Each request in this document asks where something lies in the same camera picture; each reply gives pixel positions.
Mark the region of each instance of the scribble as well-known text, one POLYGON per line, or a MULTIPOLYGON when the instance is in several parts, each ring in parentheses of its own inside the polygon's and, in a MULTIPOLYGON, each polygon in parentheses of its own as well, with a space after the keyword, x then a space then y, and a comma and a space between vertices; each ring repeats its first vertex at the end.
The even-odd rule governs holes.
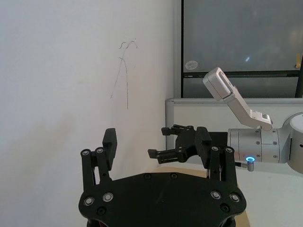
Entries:
MULTIPOLYGON (((123 45, 125 44, 126 42, 122 42, 119 49, 122 49, 123 45)), ((116 76, 116 80, 115 80, 115 84, 114 84, 114 88, 113 88, 113 92, 110 96, 110 98, 113 97, 113 94, 114 94, 114 91, 115 91, 115 88, 116 88, 116 85, 117 85, 117 81, 118 81, 118 78, 119 78, 119 75, 120 75, 120 72, 121 72, 121 67, 122 67, 122 63, 124 63, 125 65, 125 74, 126 74, 126 95, 127 95, 127 109, 128 109, 128 73, 127 73, 127 65, 126 65, 126 62, 125 62, 125 53, 126 53, 126 50, 128 49, 128 47, 131 45, 131 44, 134 44, 136 46, 136 49, 138 49, 138 45, 137 43, 135 42, 135 40, 132 40, 130 42, 127 43, 127 46, 125 47, 125 49, 123 50, 123 53, 122 53, 122 57, 119 57, 120 59, 120 63, 119 63, 119 70, 118 70, 118 73, 117 73, 117 76, 116 76)))
POLYGON ((126 74, 126 96, 127 96, 127 109, 128 109, 128 74, 127 74, 127 66, 126 66, 125 59, 123 59, 123 58, 120 58, 120 59, 124 62, 124 65, 125 65, 125 74, 126 74))

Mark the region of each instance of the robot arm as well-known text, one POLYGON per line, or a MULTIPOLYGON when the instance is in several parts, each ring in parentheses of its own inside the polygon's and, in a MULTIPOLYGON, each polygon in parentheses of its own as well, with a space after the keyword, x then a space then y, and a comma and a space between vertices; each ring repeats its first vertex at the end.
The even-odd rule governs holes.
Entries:
POLYGON ((229 106, 241 124, 255 129, 260 126, 265 131, 272 129, 269 115, 251 110, 220 68, 207 73, 203 83, 215 100, 223 100, 229 106))
POLYGON ((220 68, 206 74, 203 82, 212 96, 223 100, 243 125, 253 129, 229 129, 227 145, 235 150, 235 160, 288 163, 303 174, 303 113, 286 119, 280 129, 272 129, 267 114, 251 110, 220 68))

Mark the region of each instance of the gray metal frame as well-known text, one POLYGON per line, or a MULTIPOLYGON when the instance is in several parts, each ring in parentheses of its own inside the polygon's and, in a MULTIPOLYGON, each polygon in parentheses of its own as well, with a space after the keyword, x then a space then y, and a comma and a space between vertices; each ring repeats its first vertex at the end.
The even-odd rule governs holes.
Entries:
MULTIPOLYGON (((247 98, 244 99, 249 104, 302 104, 302 98, 247 98)), ((217 104, 226 105, 223 101, 215 101, 213 98, 170 98, 165 101, 165 125, 172 127, 174 125, 174 106, 181 104, 217 104)), ((166 136, 166 149, 175 147, 175 140, 173 136, 166 136)))

